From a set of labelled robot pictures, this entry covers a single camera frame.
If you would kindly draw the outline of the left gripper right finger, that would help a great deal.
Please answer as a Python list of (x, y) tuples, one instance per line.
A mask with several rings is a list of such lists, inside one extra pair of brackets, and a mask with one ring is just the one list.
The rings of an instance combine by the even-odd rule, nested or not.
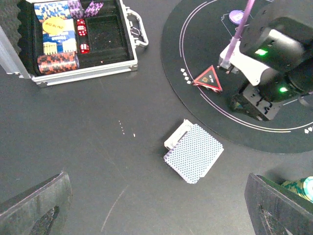
[(285, 187), (251, 173), (245, 201), (256, 235), (311, 235), (313, 204)]

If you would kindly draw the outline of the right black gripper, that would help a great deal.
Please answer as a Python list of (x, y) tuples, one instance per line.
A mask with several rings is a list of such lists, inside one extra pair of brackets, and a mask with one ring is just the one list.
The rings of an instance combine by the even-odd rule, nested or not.
[(259, 121), (273, 120), (283, 103), (296, 98), (309, 111), (313, 106), (304, 97), (313, 94), (313, 74), (289, 76), (283, 73), (263, 74), (257, 86), (245, 83), (231, 98), (230, 108)]

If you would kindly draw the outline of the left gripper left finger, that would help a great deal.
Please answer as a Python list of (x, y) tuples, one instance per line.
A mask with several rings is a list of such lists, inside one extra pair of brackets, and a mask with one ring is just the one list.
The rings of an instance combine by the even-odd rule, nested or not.
[(72, 202), (67, 172), (49, 179), (0, 204), (2, 235), (61, 235)]

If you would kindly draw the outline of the green poker chip stack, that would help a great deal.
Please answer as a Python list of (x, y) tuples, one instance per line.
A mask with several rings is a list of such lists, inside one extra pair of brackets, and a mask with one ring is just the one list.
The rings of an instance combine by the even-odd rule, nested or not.
[(296, 195), (313, 202), (313, 177), (302, 178), (296, 181), (284, 181), (282, 187), (295, 193)]

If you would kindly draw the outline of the red triangular all-in marker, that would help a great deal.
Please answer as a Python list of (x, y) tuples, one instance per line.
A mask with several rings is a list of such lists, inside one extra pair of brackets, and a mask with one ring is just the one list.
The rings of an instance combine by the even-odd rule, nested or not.
[(202, 86), (206, 89), (211, 89), (216, 93), (223, 91), (213, 65), (202, 72), (196, 79), (192, 81), (191, 84), (194, 86)]

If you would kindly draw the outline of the purple small blind button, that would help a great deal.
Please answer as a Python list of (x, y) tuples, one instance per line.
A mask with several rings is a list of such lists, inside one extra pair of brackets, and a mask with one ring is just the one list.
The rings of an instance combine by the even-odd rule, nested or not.
[(239, 25), (242, 21), (242, 18), (244, 16), (244, 11), (242, 10), (232, 10), (229, 15), (228, 18), (229, 20), (235, 24), (235, 25)]

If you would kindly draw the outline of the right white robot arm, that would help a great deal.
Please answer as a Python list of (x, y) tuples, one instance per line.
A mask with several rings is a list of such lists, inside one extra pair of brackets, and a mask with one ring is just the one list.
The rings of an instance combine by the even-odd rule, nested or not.
[(313, 3), (275, 0), (248, 22), (252, 5), (247, 3), (218, 67), (246, 78), (231, 99), (231, 109), (269, 121), (284, 101), (302, 101), (313, 91)]

